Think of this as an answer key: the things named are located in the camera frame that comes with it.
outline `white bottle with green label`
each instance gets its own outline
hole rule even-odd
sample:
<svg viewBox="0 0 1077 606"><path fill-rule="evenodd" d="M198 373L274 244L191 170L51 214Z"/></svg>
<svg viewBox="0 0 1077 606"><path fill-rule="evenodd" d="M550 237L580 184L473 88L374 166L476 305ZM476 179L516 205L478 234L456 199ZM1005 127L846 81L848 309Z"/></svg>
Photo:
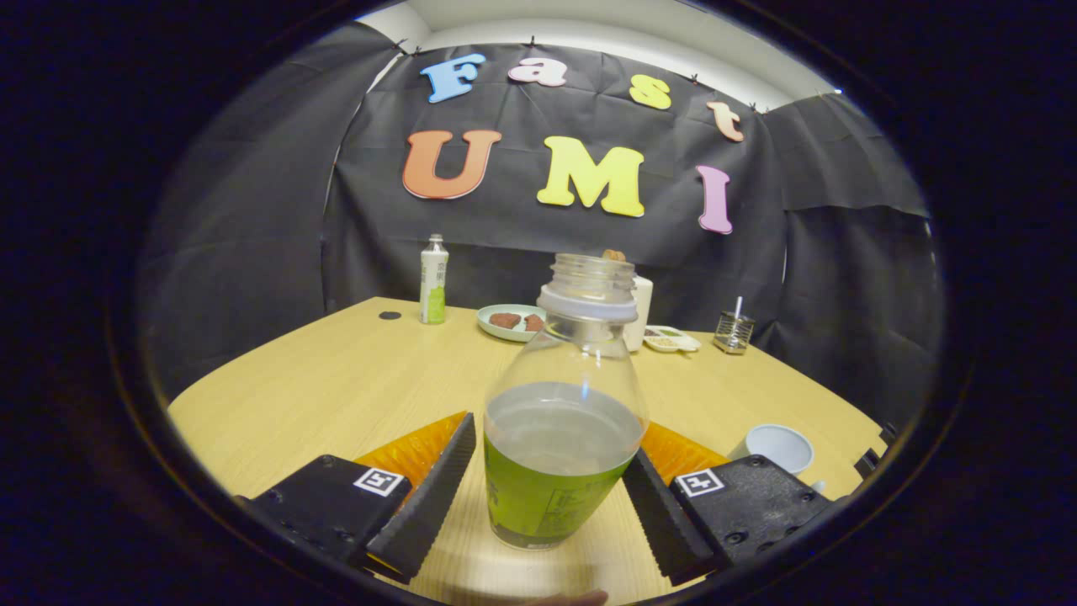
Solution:
<svg viewBox="0 0 1077 606"><path fill-rule="evenodd" d="M442 234L431 234L430 244L419 254L419 321L425 325L445 322L445 270L449 251L442 244Z"/></svg>

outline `green bottle label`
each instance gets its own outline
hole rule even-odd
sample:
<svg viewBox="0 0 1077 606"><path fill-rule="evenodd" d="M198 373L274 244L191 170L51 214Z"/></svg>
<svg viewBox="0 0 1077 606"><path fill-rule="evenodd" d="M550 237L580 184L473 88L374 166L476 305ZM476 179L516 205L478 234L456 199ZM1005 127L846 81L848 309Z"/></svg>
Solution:
<svg viewBox="0 0 1077 606"><path fill-rule="evenodd" d="M445 322L445 286L430 288L426 296L426 322L432 325Z"/></svg>
<svg viewBox="0 0 1077 606"><path fill-rule="evenodd" d="M631 460L601 474L554 476L527 468L484 438L487 503L494 534L524 549L553 547L598 509Z"/></svg>

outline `letter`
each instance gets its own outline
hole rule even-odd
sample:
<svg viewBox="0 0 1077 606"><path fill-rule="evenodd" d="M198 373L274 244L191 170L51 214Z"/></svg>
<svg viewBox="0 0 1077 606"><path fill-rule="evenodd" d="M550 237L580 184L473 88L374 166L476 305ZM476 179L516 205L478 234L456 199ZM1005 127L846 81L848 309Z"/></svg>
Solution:
<svg viewBox="0 0 1077 606"><path fill-rule="evenodd" d="M643 154L628 147L613 147L598 166L587 153L584 143L572 137L546 137L549 158L549 178L538 189L538 201L571 206L575 196L569 191L569 179L576 184L579 201L590 208L602 189L610 191L602 198L602 209L614 214L643 216L640 203L640 164Z"/></svg>
<svg viewBox="0 0 1077 606"><path fill-rule="evenodd" d="M703 213L699 215L699 226L710 231L729 234L733 224L726 215L726 183L729 174L710 166L697 166L703 177Z"/></svg>
<svg viewBox="0 0 1077 606"><path fill-rule="evenodd" d="M508 76L520 82L537 82L543 86L561 86L568 80L564 72L569 66L546 57L528 57L520 59L519 67L508 70Z"/></svg>
<svg viewBox="0 0 1077 606"><path fill-rule="evenodd" d="M459 97L471 90L471 84L464 84L460 79L475 80L478 77L476 64L486 62L486 57L478 53L449 59L444 62L434 64L419 73L430 79L430 86L434 91L430 95L430 102L436 103L452 97Z"/></svg>
<svg viewBox="0 0 1077 606"><path fill-rule="evenodd" d="M744 133L733 126L733 122L740 122L740 116L733 113L729 105L722 101L710 101L707 107L714 110L714 123L727 139L738 143L744 140Z"/></svg>
<svg viewBox="0 0 1077 606"><path fill-rule="evenodd" d="M657 77L651 77L642 73L637 73L632 76L632 87L628 89L628 94L632 96L633 101L651 105L655 109L669 109L673 104L670 96L666 94L669 91L669 84Z"/></svg>
<svg viewBox="0 0 1077 606"><path fill-rule="evenodd" d="M411 150L404 163L404 188L418 197L451 199L470 194L482 182L486 163L490 159L490 147L501 140L496 130L468 130L467 156L464 168L452 179L443 179L435 173L437 156L442 144L452 140L447 130L420 130L407 138Z"/></svg>

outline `plate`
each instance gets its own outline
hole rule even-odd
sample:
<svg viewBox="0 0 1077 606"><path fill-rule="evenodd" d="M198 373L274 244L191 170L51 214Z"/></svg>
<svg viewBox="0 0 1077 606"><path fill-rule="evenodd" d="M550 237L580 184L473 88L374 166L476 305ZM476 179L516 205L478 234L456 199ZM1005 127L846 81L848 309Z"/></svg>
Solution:
<svg viewBox="0 0 1077 606"><path fill-rule="evenodd" d="M520 322L510 329L493 326L490 324L490 316L494 314L516 314L520 316ZM538 335L536 332L528 333L523 330L523 327L528 326L528 324L523 322L523 319L530 316L531 314L542 319L542 322L546 322L546 311L542 308L535 308L534 306L516 306L515 302L505 302L505 305L502 306L490 306L478 311L478 326L498 339L527 343L528 341L531 341L532 337Z"/></svg>
<svg viewBox="0 0 1077 606"><path fill-rule="evenodd" d="M695 352L699 350L699 341L671 326L644 327L643 342L656 352Z"/></svg>

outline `white ceiling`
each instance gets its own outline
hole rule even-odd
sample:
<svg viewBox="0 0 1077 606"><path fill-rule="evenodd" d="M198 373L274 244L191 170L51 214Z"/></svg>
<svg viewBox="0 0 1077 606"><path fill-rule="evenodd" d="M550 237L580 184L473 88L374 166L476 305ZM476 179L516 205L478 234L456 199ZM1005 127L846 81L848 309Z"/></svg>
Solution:
<svg viewBox="0 0 1077 606"><path fill-rule="evenodd" d="M721 59L793 99L834 90L813 71L732 23L679 0L408 0L434 32L480 22L557 18L641 31Z"/></svg>

